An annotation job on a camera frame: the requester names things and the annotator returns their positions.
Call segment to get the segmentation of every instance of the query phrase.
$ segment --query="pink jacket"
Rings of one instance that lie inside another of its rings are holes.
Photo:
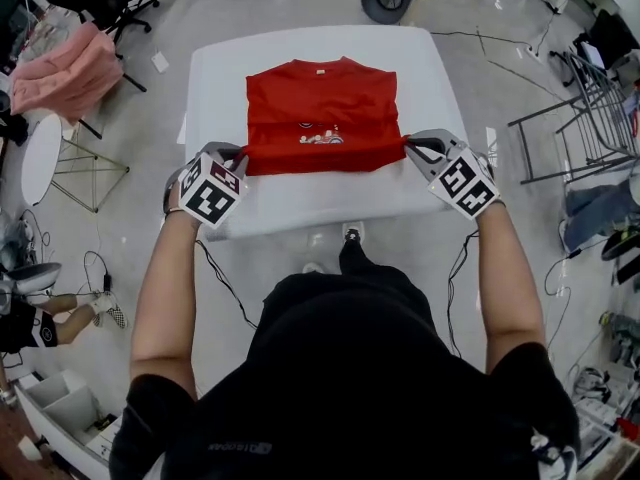
[[[123,71],[111,38],[83,23],[49,53],[11,74],[11,113],[46,108],[75,124],[111,89]]]

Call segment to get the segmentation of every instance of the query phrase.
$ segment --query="black shorts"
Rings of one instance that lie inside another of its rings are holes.
[[[24,347],[56,347],[56,325],[49,313],[19,300],[0,318],[0,349],[15,354]]]

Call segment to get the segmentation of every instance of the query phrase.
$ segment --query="black pants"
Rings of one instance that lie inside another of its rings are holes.
[[[280,281],[264,300],[254,341],[290,308],[323,293],[353,289],[384,292],[387,296],[400,300],[436,334],[429,301],[424,293],[397,268],[373,263],[358,242],[347,240],[345,243],[340,252],[340,270],[342,275],[311,272],[293,274]]]

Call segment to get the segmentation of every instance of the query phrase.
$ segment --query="black t-shirt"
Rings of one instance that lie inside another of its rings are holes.
[[[577,417],[539,344],[491,375],[449,353],[388,294],[314,295],[260,328],[248,358],[194,402],[154,375],[131,385],[114,479],[537,478],[533,428],[578,447]]]

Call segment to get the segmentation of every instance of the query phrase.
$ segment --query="black and white marker cube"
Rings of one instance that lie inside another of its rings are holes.
[[[240,203],[242,180],[207,153],[201,153],[178,181],[180,208],[213,229]]]
[[[499,197],[486,167],[468,147],[442,169],[430,188],[469,220]]]

